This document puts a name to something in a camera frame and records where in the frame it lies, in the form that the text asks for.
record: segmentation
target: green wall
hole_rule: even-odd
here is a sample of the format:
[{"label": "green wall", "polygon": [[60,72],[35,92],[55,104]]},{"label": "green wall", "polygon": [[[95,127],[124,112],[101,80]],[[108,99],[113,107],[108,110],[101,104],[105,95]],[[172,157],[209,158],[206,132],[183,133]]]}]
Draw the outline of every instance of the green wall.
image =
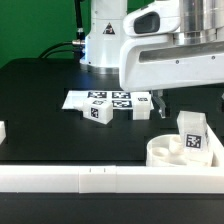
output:
[{"label": "green wall", "polygon": [[[152,1],[128,0],[128,11]],[[82,3],[87,32],[90,29],[90,3],[90,0]],[[75,38],[73,0],[0,0],[0,67],[15,58],[38,57],[46,48]]]}]

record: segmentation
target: white block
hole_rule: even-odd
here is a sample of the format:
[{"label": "white block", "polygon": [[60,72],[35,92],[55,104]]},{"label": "white block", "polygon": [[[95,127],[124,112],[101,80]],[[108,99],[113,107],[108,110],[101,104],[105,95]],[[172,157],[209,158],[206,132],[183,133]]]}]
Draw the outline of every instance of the white block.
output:
[{"label": "white block", "polygon": [[113,119],[113,104],[108,101],[88,98],[83,103],[83,116],[107,124]]},{"label": "white block", "polygon": [[116,166],[80,167],[80,193],[115,193]]},{"label": "white block", "polygon": [[0,166],[0,192],[79,192],[79,167]]},{"label": "white block", "polygon": [[151,95],[148,92],[134,92],[133,120],[148,120],[151,111]]},{"label": "white block", "polygon": [[6,137],[5,123],[4,123],[4,121],[0,121],[0,144],[3,142],[5,137]]},{"label": "white block", "polygon": [[117,193],[224,193],[224,169],[119,167]]}]

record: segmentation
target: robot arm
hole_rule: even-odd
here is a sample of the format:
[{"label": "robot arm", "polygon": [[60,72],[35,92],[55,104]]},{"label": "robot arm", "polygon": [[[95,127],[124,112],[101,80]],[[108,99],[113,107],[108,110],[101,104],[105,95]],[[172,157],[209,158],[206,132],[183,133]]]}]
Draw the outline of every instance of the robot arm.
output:
[{"label": "robot arm", "polygon": [[180,26],[179,0],[155,1],[129,14],[124,31],[130,37],[173,32]]},{"label": "robot arm", "polygon": [[223,82],[223,27],[222,0],[155,1],[129,14],[124,29],[131,38],[120,52],[121,87],[142,91]]}]

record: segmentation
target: white cube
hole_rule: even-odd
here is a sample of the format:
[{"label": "white cube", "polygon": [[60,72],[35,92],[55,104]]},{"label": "white cube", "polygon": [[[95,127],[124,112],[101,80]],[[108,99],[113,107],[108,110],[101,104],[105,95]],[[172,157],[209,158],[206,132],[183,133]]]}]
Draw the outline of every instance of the white cube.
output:
[{"label": "white cube", "polygon": [[151,111],[151,95],[148,92],[134,92],[133,120],[148,120]]},{"label": "white cube", "polygon": [[113,104],[108,101],[88,98],[83,103],[83,116],[107,124],[113,119]]},{"label": "white cube", "polygon": [[213,151],[209,148],[205,114],[180,111],[177,124],[186,158],[196,162],[210,161]]},{"label": "white cube", "polygon": [[6,134],[5,134],[5,123],[4,123],[4,121],[0,121],[0,144],[3,142],[5,137],[6,137]]}]

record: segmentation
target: black table surface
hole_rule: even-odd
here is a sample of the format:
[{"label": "black table surface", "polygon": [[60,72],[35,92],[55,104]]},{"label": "black table surface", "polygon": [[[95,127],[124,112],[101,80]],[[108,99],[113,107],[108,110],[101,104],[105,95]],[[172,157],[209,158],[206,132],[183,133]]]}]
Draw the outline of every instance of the black table surface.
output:
[{"label": "black table surface", "polygon": [[[147,142],[178,133],[180,110],[203,112],[224,144],[224,84],[170,89],[150,120],[114,111],[102,125],[62,110],[69,90],[121,90],[118,75],[81,71],[73,60],[17,59],[0,69],[0,120],[7,138],[0,164],[144,165]],[[222,223],[223,195],[0,194],[2,223]]]}]

